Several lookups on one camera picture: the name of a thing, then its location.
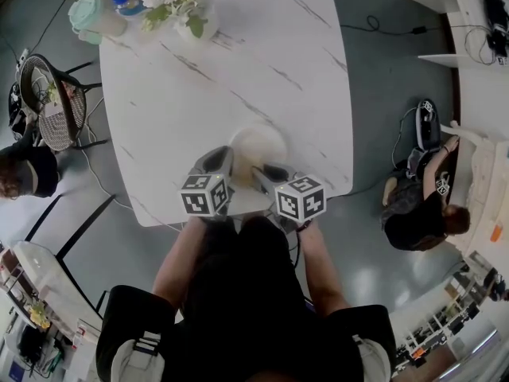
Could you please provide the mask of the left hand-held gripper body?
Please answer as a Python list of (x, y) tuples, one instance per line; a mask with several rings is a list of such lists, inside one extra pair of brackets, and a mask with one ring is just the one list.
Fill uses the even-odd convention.
[(178, 191), (187, 216), (225, 220), (231, 202), (230, 176), (223, 173), (191, 173)]

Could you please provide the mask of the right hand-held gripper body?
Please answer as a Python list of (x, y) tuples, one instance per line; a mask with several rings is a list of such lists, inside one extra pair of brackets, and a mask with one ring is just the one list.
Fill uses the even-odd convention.
[(274, 186), (275, 220), (284, 233), (298, 232), (327, 210), (324, 184), (312, 174)]

